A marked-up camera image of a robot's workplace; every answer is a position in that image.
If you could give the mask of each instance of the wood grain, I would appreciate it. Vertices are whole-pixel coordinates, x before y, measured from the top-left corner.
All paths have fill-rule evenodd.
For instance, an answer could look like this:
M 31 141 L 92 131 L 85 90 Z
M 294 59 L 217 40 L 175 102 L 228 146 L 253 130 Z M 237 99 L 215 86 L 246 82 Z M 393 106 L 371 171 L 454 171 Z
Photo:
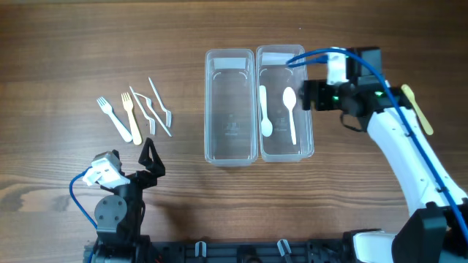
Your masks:
M 80 262 L 96 234 L 68 194 L 106 150 L 140 169 L 96 98 L 127 127 L 120 94 L 152 95 L 173 112 L 156 128 L 167 175 L 145 191 L 153 240 L 304 240 L 407 220 L 404 197 L 367 134 L 339 113 L 314 113 L 315 154 L 299 164 L 220 169 L 204 159 L 204 58 L 211 48 L 301 44 L 382 48 L 392 83 L 408 83 L 435 133 L 429 141 L 467 189 L 468 32 L 464 1 L 158 1 L 0 6 L 0 261 Z M 309 67 L 309 77 L 325 70 Z M 135 109 L 142 136 L 147 120 Z M 77 183 L 85 209 L 106 195 Z

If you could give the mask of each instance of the plastic cutlery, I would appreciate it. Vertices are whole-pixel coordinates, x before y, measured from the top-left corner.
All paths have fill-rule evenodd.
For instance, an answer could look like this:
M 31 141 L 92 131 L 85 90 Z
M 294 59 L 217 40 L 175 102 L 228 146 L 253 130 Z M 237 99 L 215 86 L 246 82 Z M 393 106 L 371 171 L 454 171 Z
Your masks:
M 148 79 L 149 79 L 149 82 L 151 84 L 151 87 L 153 88 L 154 94 L 156 94 L 156 98 L 158 99 L 159 105 L 161 105 L 162 111 L 166 113 L 166 126 L 170 127 L 171 121 L 172 121 L 172 118 L 173 118 L 173 114 L 171 113 L 171 111 L 166 109 L 166 107 L 164 107 L 164 105 L 162 104 L 161 97 L 159 97 L 158 91 L 156 90 L 156 87 L 154 87 L 153 80 L 151 80 L 150 77 L 148 77 Z
M 114 122 L 114 125 L 116 126 L 118 132 L 124 138 L 124 141 L 126 142 L 131 142 L 132 141 L 132 135 L 129 133 L 129 131 L 125 128 L 125 126 L 120 122 L 119 119 L 117 119 L 117 116 L 114 114 L 112 110 L 112 106 L 110 106 L 109 102 L 107 102 L 104 97 L 100 97 L 97 99 L 97 104 L 101 107 L 101 110 L 103 113 L 109 115 L 110 119 L 112 122 Z
M 425 117 L 423 111 L 419 108 L 418 103 L 416 103 L 415 94 L 412 92 L 411 88 L 407 84 L 403 84 L 401 86 L 401 90 L 403 91 L 404 95 L 408 98 L 409 102 L 411 102 L 412 107 L 415 109 L 416 115 L 419 117 L 419 121 L 424 128 L 424 131 L 427 135 L 432 135 L 434 130 L 432 129 L 431 124 Z
M 156 117 L 159 124 L 161 124 L 162 128 L 167 132 L 167 135 L 169 135 L 169 137 L 172 137 L 172 134 L 169 132 L 169 129 L 166 127 L 166 125 L 163 124 L 163 122 L 161 121 L 161 118 L 154 111 L 153 106 L 151 105 L 152 104 L 151 99 L 148 98 L 147 96 L 144 96 L 144 95 L 141 95 L 141 94 L 138 94 L 138 93 L 135 93 L 135 94 L 146 99 L 146 106 L 148 106 L 149 110 L 154 114 L 154 117 Z
M 283 93 L 283 103 L 284 106 L 290 111 L 290 126 L 291 126 L 291 139 L 292 143 L 295 145 L 295 127 L 294 127 L 294 117 L 293 109 L 295 106 L 296 98 L 293 88 L 287 87 Z
M 260 123 L 260 128 L 262 129 L 262 134 L 265 137 L 269 137 L 273 132 L 273 125 L 271 121 L 268 120 L 267 110 L 266 110 L 266 87 L 264 85 L 260 86 L 260 106 L 262 107 L 262 122 Z
M 150 117 L 150 116 L 148 116 L 148 114 L 146 114 L 146 111 L 143 108 L 143 105 L 141 104 L 140 100 L 137 98 L 137 95 L 135 95 L 135 92 L 133 91 L 133 88 L 131 86 L 130 86 L 130 90 L 132 91 L 133 97 L 137 101 L 138 106 L 140 106 L 141 112 L 145 116 L 146 120 L 149 121 L 149 131 L 150 131 L 150 133 L 152 135 L 154 135 L 156 133 L 156 121 L 154 121 L 154 119 L 152 117 Z
M 124 109 L 129 115 L 129 122 L 130 122 L 130 131 L 132 132 L 133 143 L 136 145 L 140 145 L 142 142 L 140 131 L 138 130 L 137 121 L 133 115 L 133 102 L 132 98 L 130 98 L 130 94 L 128 92 L 122 93 L 122 103 L 124 103 Z

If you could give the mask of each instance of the yellow plastic utensil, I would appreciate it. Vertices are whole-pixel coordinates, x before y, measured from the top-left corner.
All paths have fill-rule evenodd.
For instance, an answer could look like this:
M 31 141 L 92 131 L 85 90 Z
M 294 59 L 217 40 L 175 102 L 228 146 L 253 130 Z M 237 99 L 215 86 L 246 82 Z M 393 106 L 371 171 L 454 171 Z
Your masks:
M 412 92 L 411 88 L 407 84 L 403 84 L 401 86 L 401 90 L 403 91 L 404 95 L 407 96 L 409 102 L 411 102 L 413 109 L 415 109 L 416 115 L 418 116 L 424 131 L 427 133 L 427 135 L 432 135 L 434 133 L 434 130 L 432 129 L 431 124 L 429 124 L 423 112 L 419 108 L 418 103 L 416 103 L 415 94 Z
M 132 131 L 133 143 L 140 145 L 143 140 L 141 139 L 140 130 L 138 129 L 137 121 L 133 115 L 133 102 L 128 92 L 122 94 L 122 102 L 124 103 L 124 109 L 129 115 L 130 131 Z

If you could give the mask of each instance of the white plastic spoon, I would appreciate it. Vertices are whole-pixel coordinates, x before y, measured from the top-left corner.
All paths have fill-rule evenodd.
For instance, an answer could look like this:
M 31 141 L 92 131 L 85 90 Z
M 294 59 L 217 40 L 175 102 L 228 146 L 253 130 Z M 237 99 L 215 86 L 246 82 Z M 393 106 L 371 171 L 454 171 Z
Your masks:
M 291 125 L 291 139 L 293 140 L 292 143 L 295 145 L 295 127 L 294 127 L 294 117 L 293 117 L 293 109 L 295 106 L 295 93 L 293 88 L 287 87 L 283 93 L 283 103 L 284 106 L 290 111 L 290 125 Z
M 260 86 L 260 106 L 262 107 L 262 122 L 260 127 L 262 128 L 262 134 L 265 137 L 269 137 L 273 132 L 273 125 L 271 121 L 268 120 L 268 115 L 266 112 L 266 87 L 264 85 Z

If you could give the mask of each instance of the plastic container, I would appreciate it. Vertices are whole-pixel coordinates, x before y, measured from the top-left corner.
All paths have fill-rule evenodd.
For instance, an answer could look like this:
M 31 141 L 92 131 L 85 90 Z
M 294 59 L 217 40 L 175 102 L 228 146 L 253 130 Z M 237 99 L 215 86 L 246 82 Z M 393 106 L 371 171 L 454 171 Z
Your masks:
M 300 161 L 314 153 L 311 111 L 301 109 L 301 101 L 292 110 L 295 123 L 296 145 L 291 139 L 289 111 L 283 104 L 283 92 L 291 87 L 297 94 L 307 80 L 307 68 L 288 68 L 290 58 L 304 53 L 300 45 L 266 45 L 257 49 L 257 94 L 260 85 L 266 87 L 267 114 L 273 124 L 273 133 L 264 137 L 261 131 L 262 111 L 260 98 L 257 101 L 260 131 L 260 150 L 264 161 Z
M 257 160 L 254 53 L 209 50 L 205 60 L 205 159 L 216 166 Z

